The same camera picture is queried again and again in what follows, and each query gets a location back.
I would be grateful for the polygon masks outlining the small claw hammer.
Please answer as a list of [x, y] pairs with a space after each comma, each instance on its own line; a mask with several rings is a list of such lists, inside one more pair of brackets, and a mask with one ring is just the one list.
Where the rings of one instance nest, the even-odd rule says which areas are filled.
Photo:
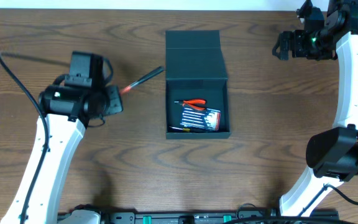
[[123, 95], [127, 93], [128, 91], [132, 90], [136, 86], [143, 84], [144, 82], [150, 80], [151, 78], [157, 76], [158, 74], [162, 73], [165, 69], [162, 66], [159, 66], [149, 72], [148, 74], [144, 75], [143, 77], [139, 78], [137, 81], [131, 83], [130, 85], [126, 86], [125, 88], [120, 90], [120, 94]]

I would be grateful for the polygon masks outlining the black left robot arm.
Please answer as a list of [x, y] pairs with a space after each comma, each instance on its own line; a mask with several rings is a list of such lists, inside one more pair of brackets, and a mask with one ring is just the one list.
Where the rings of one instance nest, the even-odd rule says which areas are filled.
[[36, 100], [3, 61], [2, 67], [39, 113], [35, 141], [20, 186], [2, 223], [57, 223], [60, 198], [73, 155], [92, 119], [104, 121], [123, 111], [119, 89], [110, 85], [110, 61], [74, 51], [70, 71]]

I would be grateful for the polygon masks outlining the blue precision screwdriver set case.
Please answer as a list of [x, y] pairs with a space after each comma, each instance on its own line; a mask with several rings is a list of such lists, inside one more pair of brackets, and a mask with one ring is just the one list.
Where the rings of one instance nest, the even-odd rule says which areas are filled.
[[207, 131], [218, 131], [221, 112], [210, 108], [196, 110], [184, 107], [181, 116], [181, 125], [189, 128], [205, 129]]

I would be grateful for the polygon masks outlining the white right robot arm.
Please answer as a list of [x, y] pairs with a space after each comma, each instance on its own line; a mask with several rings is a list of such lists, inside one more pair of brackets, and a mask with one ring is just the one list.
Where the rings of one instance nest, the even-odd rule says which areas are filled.
[[281, 215], [309, 217], [328, 193], [358, 176], [358, 0], [330, 1], [326, 12], [307, 0], [296, 14], [304, 27], [280, 33], [273, 55], [339, 64], [333, 126], [309, 140], [306, 169], [279, 200]]

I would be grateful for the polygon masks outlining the black gift box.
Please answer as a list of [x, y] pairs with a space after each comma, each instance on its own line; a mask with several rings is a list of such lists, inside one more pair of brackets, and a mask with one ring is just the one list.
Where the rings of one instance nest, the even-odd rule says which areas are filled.
[[[231, 135], [227, 71], [217, 30], [168, 30], [166, 40], [167, 139], [227, 139]], [[200, 107], [219, 110], [218, 131], [183, 133], [183, 108], [175, 101], [204, 99]]]

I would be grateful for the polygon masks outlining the black yellow screwdriver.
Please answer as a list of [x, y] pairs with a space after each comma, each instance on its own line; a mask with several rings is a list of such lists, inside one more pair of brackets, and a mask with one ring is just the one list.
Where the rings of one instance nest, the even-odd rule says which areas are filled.
[[198, 128], [180, 128], [180, 127], [174, 127], [174, 126], [170, 126], [170, 129], [175, 130], [175, 131], [180, 131], [183, 133], [209, 133], [208, 130], [205, 129], [198, 129]]

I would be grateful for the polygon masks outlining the red handled pliers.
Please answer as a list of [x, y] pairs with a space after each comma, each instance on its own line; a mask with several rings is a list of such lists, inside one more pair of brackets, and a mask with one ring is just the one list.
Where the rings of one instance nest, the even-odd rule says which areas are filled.
[[205, 105], [206, 100], [204, 99], [192, 99], [192, 100], [180, 100], [175, 101], [175, 104], [181, 105], [182, 107], [190, 108], [196, 111], [205, 111], [206, 108], [200, 107], [200, 105]]

